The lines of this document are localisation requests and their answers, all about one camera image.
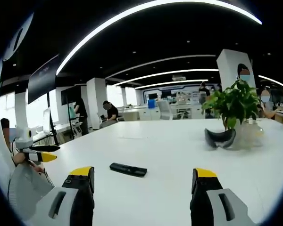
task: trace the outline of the black remote control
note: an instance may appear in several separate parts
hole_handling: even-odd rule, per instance
[[[130,176],[143,177],[147,173],[147,169],[139,168],[135,166],[127,166],[119,163],[113,163],[110,165],[110,169],[119,173],[124,173]]]

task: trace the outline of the window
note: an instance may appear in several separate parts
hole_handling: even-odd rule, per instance
[[[39,97],[38,99],[27,104],[28,93],[26,90],[25,101],[26,101],[26,116],[27,116],[27,125],[29,128],[35,128],[42,126],[43,124],[43,113],[48,108],[47,105],[47,94]],[[56,90],[49,92],[50,96],[50,113],[53,122],[58,121],[58,110],[57,110],[57,101],[56,101]]]
[[[120,86],[107,85],[107,98],[115,107],[124,106],[122,88]]]
[[[126,87],[125,91],[127,105],[137,105],[136,90],[131,87]]]
[[[0,119],[7,118],[9,126],[16,125],[15,93],[9,93],[0,97]]]

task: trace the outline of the vr headset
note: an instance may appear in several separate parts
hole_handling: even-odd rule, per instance
[[[214,133],[208,129],[205,129],[204,134],[206,137],[206,142],[213,148],[228,148],[233,144],[236,137],[235,129],[230,129],[222,133]]]

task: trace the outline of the green leaves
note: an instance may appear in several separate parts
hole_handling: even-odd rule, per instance
[[[237,80],[223,92],[216,91],[210,100],[207,100],[202,109],[211,109],[216,115],[221,116],[226,129],[235,127],[237,119],[240,123],[243,119],[256,118],[258,114],[257,104],[259,99],[246,81]]]

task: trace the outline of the black ceiling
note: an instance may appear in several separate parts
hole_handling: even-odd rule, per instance
[[[3,64],[2,81],[31,74],[56,54],[63,59],[98,25],[148,0],[20,2],[12,5],[17,13],[5,8],[3,3],[0,8],[3,12],[0,13],[0,34],[3,35],[0,50],[25,16],[35,11],[24,41],[16,54]],[[63,68],[62,74],[70,76],[58,78],[57,85],[82,83],[93,77],[106,78],[121,70],[167,57],[199,54],[218,57],[224,48],[248,53],[256,76],[261,74],[283,83],[283,2],[252,0],[239,1],[239,4],[243,4],[263,25],[228,9],[200,3],[168,4],[128,16],[87,42]],[[128,80],[166,71],[217,68],[216,57],[163,61],[120,73],[114,78]],[[220,81],[217,72],[194,72],[185,76],[187,79]],[[147,85],[165,81],[171,81],[171,76],[137,82]]]

